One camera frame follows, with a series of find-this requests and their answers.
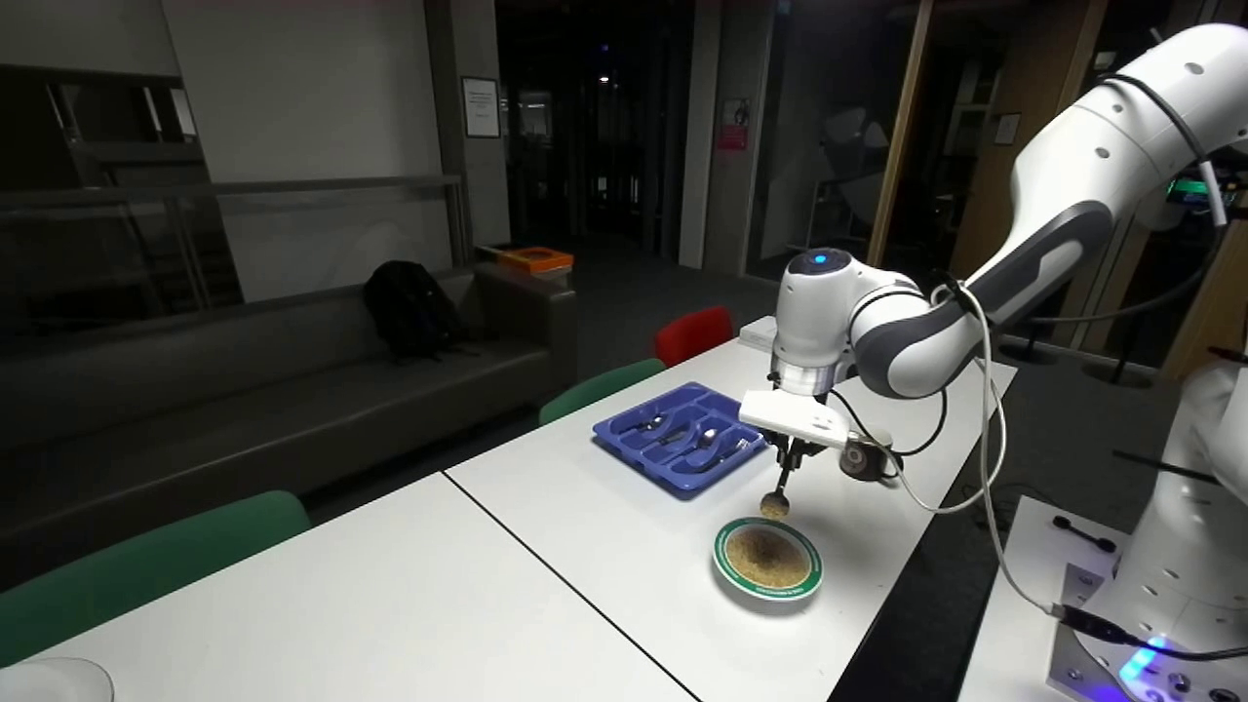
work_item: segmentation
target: cutlery tray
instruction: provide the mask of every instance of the cutlery tray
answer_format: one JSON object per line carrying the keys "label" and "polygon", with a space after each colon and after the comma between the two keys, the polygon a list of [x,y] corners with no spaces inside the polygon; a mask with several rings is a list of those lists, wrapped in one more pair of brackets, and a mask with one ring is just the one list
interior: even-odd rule
{"label": "cutlery tray", "polygon": [[[689,498],[766,446],[759,430],[738,420],[740,408],[735,400],[688,382],[598,422],[594,442],[673,495]],[[648,428],[654,417],[663,420]],[[715,430],[715,438],[700,446],[708,430]],[[664,437],[675,438],[664,445]],[[724,457],[741,440],[746,446]]]}

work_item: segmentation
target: white table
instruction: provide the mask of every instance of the white table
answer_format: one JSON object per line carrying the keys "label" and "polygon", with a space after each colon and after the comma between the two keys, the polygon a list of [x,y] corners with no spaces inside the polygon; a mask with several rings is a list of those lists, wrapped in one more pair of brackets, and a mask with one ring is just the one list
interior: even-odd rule
{"label": "white table", "polygon": [[[1006,543],[1006,563],[1018,586],[1042,602],[1061,598],[1066,563],[1108,577],[1118,556],[1097,551],[1070,532],[1053,527],[1056,515],[1065,515],[1075,527],[1094,537],[1112,540],[1119,552],[1127,545],[1122,532],[1031,497],[1020,500]],[[958,700],[1071,702],[1045,682],[1056,631],[1057,620],[1018,597],[998,570]]]}
{"label": "white table", "polygon": [[442,475],[44,656],[117,702],[689,701]]}
{"label": "white table", "polygon": [[[779,477],[775,452],[680,501],[590,441],[595,422],[688,381],[736,398],[769,387],[768,362],[728,342],[448,471],[704,702],[826,700],[931,520],[901,490],[846,477],[836,452],[805,458],[789,481],[787,521],[822,555],[824,585],[805,608],[759,612],[719,583],[710,551],[721,526],[758,515]],[[996,366],[1002,391],[1013,372]],[[936,397],[889,401],[859,381],[842,390],[901,450],[935,428]],[[978,440],[981,391],[972,363],[948,388],[941,437],[906,462],[930,503]]]}

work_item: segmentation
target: black backpack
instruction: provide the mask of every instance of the black backpack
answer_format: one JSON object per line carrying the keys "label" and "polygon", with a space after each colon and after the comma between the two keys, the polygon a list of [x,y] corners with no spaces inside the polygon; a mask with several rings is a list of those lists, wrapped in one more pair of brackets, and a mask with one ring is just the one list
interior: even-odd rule
{"label": "black backpack", "polygon": [[454,304],[421,264],[377,266],[364,284],[364,306],[396,361],[437,360],[466,336]]}

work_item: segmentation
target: gray sofa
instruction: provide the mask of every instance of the gray sofa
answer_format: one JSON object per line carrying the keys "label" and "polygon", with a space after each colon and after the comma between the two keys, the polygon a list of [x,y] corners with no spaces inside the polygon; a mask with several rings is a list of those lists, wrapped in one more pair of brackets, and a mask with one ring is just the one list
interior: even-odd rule
{"label": "gray sofa", "polygon": [[497,332],[441,362],[394,363],[359,286],[0,356],[0,562],[17,568],[0,590],[241,497],[305,493],[575,381],[572,291],[493,264],[437,277],[466,324]]}

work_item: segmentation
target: blue light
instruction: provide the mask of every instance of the blue light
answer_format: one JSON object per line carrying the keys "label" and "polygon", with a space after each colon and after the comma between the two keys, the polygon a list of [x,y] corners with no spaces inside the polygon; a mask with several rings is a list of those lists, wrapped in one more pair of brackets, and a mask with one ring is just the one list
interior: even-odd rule
{"label": "blue light", "polygon": [[[1148,643],[1151,646],[1164,647],[1166,637],[1154,636],[1148,640]],[[1118,677],[1124,681],[1136,680],[1137,677],[1139,677],[1141,671],[1147,668],[1148,665],[1152,663],[1153,658],[1156,657],[1157,652],[1151,648],[1141,648],[1139,651],[1136,651],[1136,655],[1132,656],[1131,660],[1123,663],[1122,668],[1118,670]]]}

